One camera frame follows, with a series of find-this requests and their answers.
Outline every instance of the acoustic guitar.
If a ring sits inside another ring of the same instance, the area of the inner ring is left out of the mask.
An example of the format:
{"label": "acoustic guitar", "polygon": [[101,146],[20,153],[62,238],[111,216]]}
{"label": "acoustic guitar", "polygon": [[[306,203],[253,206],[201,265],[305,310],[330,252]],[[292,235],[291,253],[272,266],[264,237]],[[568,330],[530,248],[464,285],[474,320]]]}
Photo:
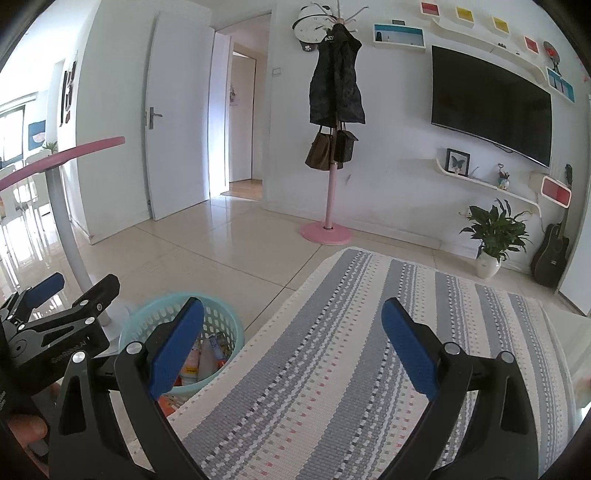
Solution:
{"label": "acoustic guitar", "polygon": [[[569,188],[573,187],[573,168],[565,166],[566,181]],[[544,287],[558,286],[567,264],[567,250],[570,240],[564,236],[569,209],[564,214],[562,223],[551,223],[546,228],[544,241],[531,261],[531,273],[534,280]]]}

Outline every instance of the handbag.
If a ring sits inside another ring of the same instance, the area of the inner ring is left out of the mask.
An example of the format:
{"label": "handbag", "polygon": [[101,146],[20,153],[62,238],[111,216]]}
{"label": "handbag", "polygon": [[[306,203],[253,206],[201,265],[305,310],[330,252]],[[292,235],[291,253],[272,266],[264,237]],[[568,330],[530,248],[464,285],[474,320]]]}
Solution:
{"label": "handbag", "polygon": [[[330,152],[333,136],[331,134],[322,133],[322,126],[316,134],[314,143],[310,148],[308,157],[306,158],[306,165],[314,170],[329,171],[330,170]],[[343,168],[343,164],[339,163],[338,168]]]}
{"label": "handbag", "polygon": [[339,130],[336,133],[335,161],[346,163],[353,158],[353,147],[359,139],[347,130]]}

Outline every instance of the small decorative vase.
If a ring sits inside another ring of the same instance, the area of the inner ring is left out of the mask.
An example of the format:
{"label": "small decorative vase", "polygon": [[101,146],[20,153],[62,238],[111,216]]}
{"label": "small decorative vase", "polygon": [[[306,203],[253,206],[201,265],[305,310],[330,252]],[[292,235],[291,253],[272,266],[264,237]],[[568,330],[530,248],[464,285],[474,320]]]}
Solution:
{"label": "small decorative vase", "polygon": [[490,280],[499,271],[501,262],[495,257],[481,252],[476,259],[476,275],[483,280]]}
{"label": "small decorative vase", "polygon": [[507,190],[509,188],[509,179],[499,179],[498,187],[501,190]]}

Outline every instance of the framed butterfly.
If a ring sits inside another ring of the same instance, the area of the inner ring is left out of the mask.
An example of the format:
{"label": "framed butterfly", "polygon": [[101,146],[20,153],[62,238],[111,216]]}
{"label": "framed butterfly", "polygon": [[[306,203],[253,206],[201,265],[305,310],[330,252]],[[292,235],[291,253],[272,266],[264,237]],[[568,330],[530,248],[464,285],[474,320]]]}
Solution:
{"label": "framed butterfly", "polygon": [[453,173],[454,175],[461,175],[463,177],[467,177],[469,165],[469,153],[460,152],[458,150],[453,150],[451,148],[447,149],[447,158],[445,163],[446,171],[448,171],[449,173]]}

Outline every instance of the wooden floor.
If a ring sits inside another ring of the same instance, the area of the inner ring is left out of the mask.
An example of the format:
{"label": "wooden floor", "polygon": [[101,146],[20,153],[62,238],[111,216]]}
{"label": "wooden floor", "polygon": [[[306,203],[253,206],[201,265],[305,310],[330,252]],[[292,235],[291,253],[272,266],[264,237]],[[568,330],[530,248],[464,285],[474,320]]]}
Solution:
{"label": "wooden floor", "polygon": [[224,192],[222,195],[248,200],[262,200],[262,180],[233,181],[230,184],[230,191]]}

